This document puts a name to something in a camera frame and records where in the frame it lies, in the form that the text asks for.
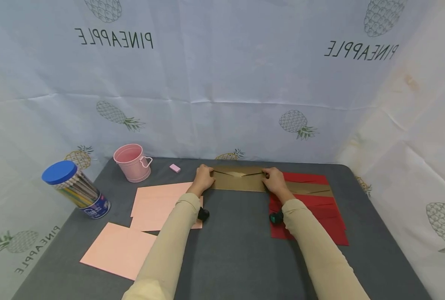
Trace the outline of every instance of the stack of envelopes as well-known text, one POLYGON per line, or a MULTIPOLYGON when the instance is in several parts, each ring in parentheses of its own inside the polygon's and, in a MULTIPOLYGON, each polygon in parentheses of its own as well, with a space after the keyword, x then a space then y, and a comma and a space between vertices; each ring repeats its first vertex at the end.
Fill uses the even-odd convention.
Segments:
MULTIPOLYGON (((337 208, 329 182, 323 175, 285 173, 284 178, 289 190, 296 199, 303 202, 313 213, 314 217, 326 229, 329 236, 337 245, 349 246, 346 238, 346 226, 337 208)), ((277 197, 270 195, 269 214, 281 210, 282 206, 277 197)), ((271 237, 276 239, 294 239, 286 229, 284 223, 270 224, 271 237)))

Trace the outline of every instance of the pencil jar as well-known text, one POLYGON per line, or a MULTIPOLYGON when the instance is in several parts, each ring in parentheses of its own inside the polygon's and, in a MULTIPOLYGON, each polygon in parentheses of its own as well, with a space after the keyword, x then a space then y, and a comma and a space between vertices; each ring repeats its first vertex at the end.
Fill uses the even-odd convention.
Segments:
POLYGON ((111 208, 111 203, 70 160, 48 167, 42 180, 70 199, 92 219, 99 219, 111 208))

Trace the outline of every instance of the person's right hand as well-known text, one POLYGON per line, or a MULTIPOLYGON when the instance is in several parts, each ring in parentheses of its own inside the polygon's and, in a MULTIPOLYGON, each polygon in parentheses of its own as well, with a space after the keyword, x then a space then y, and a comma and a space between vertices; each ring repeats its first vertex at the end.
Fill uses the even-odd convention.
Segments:
POLYGON ((266 173, 266 178, 263 178, 262 182, 267 186, 267 189, 274 193, 281 201, 282 205, 286 201, 294 199, 294 195, 289 191, 286 186, 286 181, 284 180, 284 175, 275 167, 266 168, 262 170, 266 173))

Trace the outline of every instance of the sleeve cuff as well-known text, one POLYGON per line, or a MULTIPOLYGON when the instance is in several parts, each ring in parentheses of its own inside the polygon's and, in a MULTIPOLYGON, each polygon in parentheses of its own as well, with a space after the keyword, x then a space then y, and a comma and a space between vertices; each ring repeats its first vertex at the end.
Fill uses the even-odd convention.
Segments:
POLYGON ((282 207, 283 214, 295 209, 307 209, 306 205, 298 199, 288 200, 282 207))
POLYGON ((189 193, 185 193, 184 195, 182 195, 179 200, 179 202, 188 202, 189 204, 191 204, 194 207, 194 211, 195 212, 199 212, 199 209, 201 208, 201 202, 199 200, 199 198, 194 195, 193 193, 189 192, 189 193))

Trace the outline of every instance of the white backdrop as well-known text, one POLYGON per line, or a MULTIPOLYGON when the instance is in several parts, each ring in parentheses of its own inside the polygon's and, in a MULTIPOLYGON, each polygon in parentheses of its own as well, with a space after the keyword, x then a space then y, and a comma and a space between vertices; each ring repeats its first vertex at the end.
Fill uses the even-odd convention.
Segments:
POLYGON ((422 283, 445 300, 445 1, 424 24, 337 161, 370 186, 422 283))

